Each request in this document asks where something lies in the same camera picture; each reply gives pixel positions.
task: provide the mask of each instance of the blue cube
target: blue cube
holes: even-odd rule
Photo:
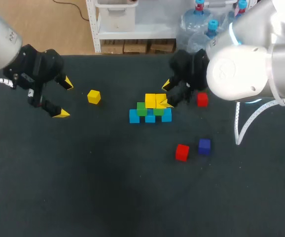
[[[162,122],[172,122],[171,108],[164,109],[164,114],[161,117]]]
[[[198,145],[198,154],[209,155],[211,153],[211,141],[210,139],[200,139]]]
[[[153,115],[153,110],[147,110],[147,116],[144,117],[144,121],[148,123],[155,123],[156,122],[156,116]]]
[[[140,118],[137,115],[137,110],[129,110],[129,123],[139,123]]]

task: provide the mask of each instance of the stacked blocks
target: stacked blocks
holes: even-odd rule
[[[155,109],[156,108],[156,94],[146,94],[145,106],[147,109]]]
[[[97,105],[100,100],[101,100],[100,92],[97,90],[90,90],[88,94],[89,103]]]
[[[129,123],[140,123],[140,118],[137,115],[137,110],[129,110]]]
[[[197,94],[197,106],[198,107],[208,106],[208,96],[205,92],[200,92]]]
[[[162,122],[172,122],[171,108],[164,109],[164,114],[161,117]]]
[[[166,94],[146,94],[145,102],[138,102],[137,109],[130,110],[129,122],[139,123],[139,117],[145,117],[146,123],[155,123],[156,116],[161,116],[162,122],[172,122],[171,109],[160,104],[166,99]]]
[[[198,145],[198,154],[209,155],[211,153],[211,141],[210,139],[200,139]]]
[[[176,151],[176,159],[179,161],[186,162],[189,149],[190,147],[188,146],[178,144],[178,148]]]
[[[153,114],[152,110],[147,110],[147,116],[144,117],[144,121],[147,123],[155,123],[156,116]]]
[[[138,116],[147,116],[147,109],[144,102],[137,102],[137,115]]]

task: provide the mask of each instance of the wooden floor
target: wooden floor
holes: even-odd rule
[[[88,19],[86,0],[73,2]],[[61,55],[94,54],[90,24],[72,5],[52,0],[0,0],[0,16],[38,51],[53,48]]]

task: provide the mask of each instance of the blue bottle cap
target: blue bottle cap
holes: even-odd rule
[[[218,21],[217,20],[210,20],[208,23],[208,29],[215,31],[218,28]]]
[[[197,4],[204,4],[205,0],[196,0],[195,1]]]
[[[239,5],[239,9],[245,9],[248,6],[248,3],[245,0],[240,0],[238,5]]]

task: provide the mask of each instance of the black cable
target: black cable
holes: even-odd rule
[[[76,6],[76,7],[78,8],[79,12],[80,12],[80,16],[81,16],[81,18],[82,18],[83,20],[85,20],[85,21],[89,21],[89,19],[86,19],[86,18],[84,18],[84,17],[82,16],[82,13],[81,13],[80,7],[78,7],[76,4],[71,3],[71,2],[60,2],[60,1],[55,1],[55,0],[53,0],[53,2],[55,2],[55,3],[59,3],[59,4],[68,4],[68,5]]]

